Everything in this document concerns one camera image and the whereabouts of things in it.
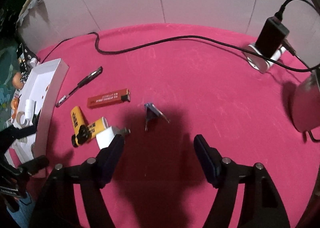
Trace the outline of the black gel pen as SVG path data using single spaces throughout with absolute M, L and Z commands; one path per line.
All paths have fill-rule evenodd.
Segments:
M 83 86 L 90 83 L 92 80 L 94 80 L 96 77 L 101 75 L 103 72 L 103 67 L 100 66 L 97 70 L 90 73 L 88 76 L 83 78 L 80 82 L 77 83 L 76 87 L 73 88 L 68 94 L 64 95 L 56 104 L 56 108 L 60 107 L 67 99 L 69 99 L 77 90 L 82 88 Z

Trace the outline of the yellow lighter with black cap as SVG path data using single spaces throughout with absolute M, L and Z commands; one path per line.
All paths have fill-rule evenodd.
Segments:
M 71 110 L 71 120 L 73 124 L 74 134 L 71 137 L 72 146 L 77 148 L 88 140 L 88 128 L 85 124 L 82 112 L 79 106 L 75 106 Z

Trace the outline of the white plastic bottle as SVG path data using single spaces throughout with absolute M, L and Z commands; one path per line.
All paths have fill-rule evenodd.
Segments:
M 26 99 L 25 101 L 25 109 L 24 116 L 25 119 L 32 121 L 35 111 L 35 101 L 32 99 Z

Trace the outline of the black power adapter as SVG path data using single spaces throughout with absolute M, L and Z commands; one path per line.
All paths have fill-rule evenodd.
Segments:
M 259 53 L 271 58 L 280 47 L 282 41 L 288 36 L 289 30 L 275 17 L 269 17 L 254 46 Z

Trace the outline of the small white box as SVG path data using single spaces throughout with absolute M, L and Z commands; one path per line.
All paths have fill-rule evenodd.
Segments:
M 96 135 L 96 140 L 99 149 L 107 148 L 111 144 L 113 138 L 120 134 L 122 136 L 128 135 L 131 133 L 131 130 L 128 128 L 119 129 L 116 126 L 110 126 L 109 128 L 103 130 L 102 132 Z

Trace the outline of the brown tape roll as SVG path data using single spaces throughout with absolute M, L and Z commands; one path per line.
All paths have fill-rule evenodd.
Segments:
M 16 122 L 22 128 L 28 127 L 32 125 L 33 116 L 31 112 L 19 111 L 16 115 Z

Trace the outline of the white cardboard tray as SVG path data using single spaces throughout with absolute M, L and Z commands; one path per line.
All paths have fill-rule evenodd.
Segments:
M 21 163 L 34 157 L 45 155 L 48 132 L 57 96 L 69 67 L 62 59 L 55 59 L 34 67 L 20 91 L 18 111 L 23 112 L 25 102 L 35 102 L 35 114 L 39 116 L 37 132 L 27 137 L 26 142 L 16 141 L 13 144 Z

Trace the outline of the steel mug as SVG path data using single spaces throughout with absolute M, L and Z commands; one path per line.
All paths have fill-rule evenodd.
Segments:
M 297 131 L 308 133 L 313 142 L 319 142 L 312 130 L 319 127 L 319 69 L 295 90 L 291 102 L 292 122 Z

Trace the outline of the red lighter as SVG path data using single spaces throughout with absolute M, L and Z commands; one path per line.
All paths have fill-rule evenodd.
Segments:
M 112 91 L 109 93 L 97 95 L 87 99 L 87 107 L 90 109 L 100 108 L 124 102 L 130 102 L 130 91 L 125 88 L 122 90 Z

